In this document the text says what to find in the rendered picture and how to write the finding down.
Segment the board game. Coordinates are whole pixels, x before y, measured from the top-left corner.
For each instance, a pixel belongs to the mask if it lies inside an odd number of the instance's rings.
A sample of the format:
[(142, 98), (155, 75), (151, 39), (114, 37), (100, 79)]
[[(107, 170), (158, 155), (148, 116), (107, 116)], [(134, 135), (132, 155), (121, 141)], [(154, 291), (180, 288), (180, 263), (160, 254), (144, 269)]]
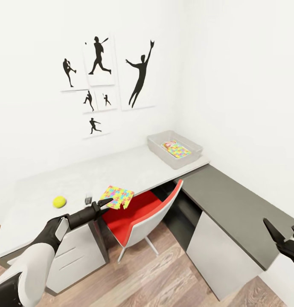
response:
[(167, 142), (164, 141), (164, 142), (160, 145), (160, 147), (167, 151), (167, 148), (163, 145), (164, 143), (167, 143)]
[(182, 147), (182, 145), (180, 145), (179, 143), (177, 143), (175, 140), (174, 140), (174, 141), (167, 142), (167, 143), (164, 143), (163, 145), (164, 145), (167, 149), (168, 149), (168, 148), (171, 148), (171, 147), (173, 147), (173, 146), (175, 146), (175, 145), (177, 145), (177, 148)]

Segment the tennis ball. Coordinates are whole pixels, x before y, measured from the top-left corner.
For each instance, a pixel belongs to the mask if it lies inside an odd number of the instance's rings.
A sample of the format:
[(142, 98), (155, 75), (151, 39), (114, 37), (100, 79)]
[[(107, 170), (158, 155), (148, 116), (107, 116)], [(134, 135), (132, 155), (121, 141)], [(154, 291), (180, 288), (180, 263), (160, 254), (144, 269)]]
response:
[(65, 205), (65, 203), (66, 203), (66, 200), (65, 200), (65, 197), (63, 197), (63, 196), (58, 196), (58, 197), (56, 197), (56, 198), (53, 200), (53, 202), (52, 202), (52, 204), (53, 204), (54, 206), (58, 207), (58, 208), (60, 208), (60, 207), (62, 207), (63, 205)]

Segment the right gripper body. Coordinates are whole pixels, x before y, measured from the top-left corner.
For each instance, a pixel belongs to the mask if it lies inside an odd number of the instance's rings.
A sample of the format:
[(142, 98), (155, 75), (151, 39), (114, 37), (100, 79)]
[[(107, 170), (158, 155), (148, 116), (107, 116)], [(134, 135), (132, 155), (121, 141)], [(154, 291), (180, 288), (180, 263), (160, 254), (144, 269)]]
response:
[[(287, 250), (289, 250), (289, 251), (294, 253), (294, 239), (291, 239), (291, 240), (288, 240), (288, 241), (284, 242), (282, 244), (282, 246), (285, 249), (287, 249)], [(279, 247), (277, 247), (277, 249), (280, 251), (281, 254), (289, 257), (294, 262), (294, 255), (293, 254), (291, 254), (291, 253), (289, 253), (289, 252), (287, 252), (287, 251), (285, 251), (283, 249), (280, 249)]]

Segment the jigsaw puzzle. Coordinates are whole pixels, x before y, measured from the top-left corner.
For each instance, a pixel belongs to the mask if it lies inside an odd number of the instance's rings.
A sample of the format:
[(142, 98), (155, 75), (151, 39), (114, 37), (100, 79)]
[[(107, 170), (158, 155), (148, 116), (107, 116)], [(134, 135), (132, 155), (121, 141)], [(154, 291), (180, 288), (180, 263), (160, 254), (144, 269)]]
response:
[(184, 147), (177, 148), (177, 145), (175, 145), (171, 148), (168, 148), (167, 151), (169, 153), (171, 153), (176, 158), (181, 158), (183, 156), (191, 154), (191, 152), (188, 151), (187, 149), (185, 149)]
[(105, 205), (106, 207), (119, 209), (120, 205), (123, 204), (123, 208), (126, 209), (133, 195), (134, 191), (110, 185), (107, 191), (101, 196), (100, 200), (113, 198), (113, 201)]

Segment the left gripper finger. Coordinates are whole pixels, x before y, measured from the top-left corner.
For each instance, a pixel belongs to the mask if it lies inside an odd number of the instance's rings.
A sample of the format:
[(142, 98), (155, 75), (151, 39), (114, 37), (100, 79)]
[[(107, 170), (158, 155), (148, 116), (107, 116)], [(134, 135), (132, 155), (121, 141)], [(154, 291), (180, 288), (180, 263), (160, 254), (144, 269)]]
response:
[(107, 203), (110, 203), (111, 201), (113, 201), (113, 198), (107, 198), (107, 199), (99, 200), (98, 203), (97, 203), (99, 210), (101, 210), (101, 207), (105, 206)]
[(111, 208), (106, 208), (106, 209), (103, 209), (103, 210), (99, 210), (99, 215), (98, 215), (98, 218), (103, 215), (105, 212), (109, 211)]

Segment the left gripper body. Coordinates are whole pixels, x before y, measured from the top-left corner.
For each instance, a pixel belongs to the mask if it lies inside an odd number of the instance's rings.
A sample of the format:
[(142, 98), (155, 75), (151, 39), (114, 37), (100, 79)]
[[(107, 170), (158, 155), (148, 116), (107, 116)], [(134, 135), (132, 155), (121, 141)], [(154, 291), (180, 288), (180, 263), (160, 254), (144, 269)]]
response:
[(83, 226), (85, 223), (91, 220), (93, 221), (97, 220), (99, 215), (99, 207), (96, 201), (92, 202), (92, 205), (90, 207), (79, 211), (78, 215), (81, 221), (81, 226)]

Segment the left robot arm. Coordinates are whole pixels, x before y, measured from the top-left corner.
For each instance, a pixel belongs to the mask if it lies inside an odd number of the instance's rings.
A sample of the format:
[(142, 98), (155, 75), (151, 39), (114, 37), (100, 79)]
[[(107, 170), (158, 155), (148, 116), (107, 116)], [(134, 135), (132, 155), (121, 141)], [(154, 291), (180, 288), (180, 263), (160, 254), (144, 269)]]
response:
[(53, 259), (69, 227), (75, 230), (111, 209), (101, 210), (101, 207), (113, 198), (96, 203), (92, 197), (93, 193), (85, 195), (83, 210), (50, 219), (17, 261), (0, 276), (0, 307), (35, 307), (41, 301)]

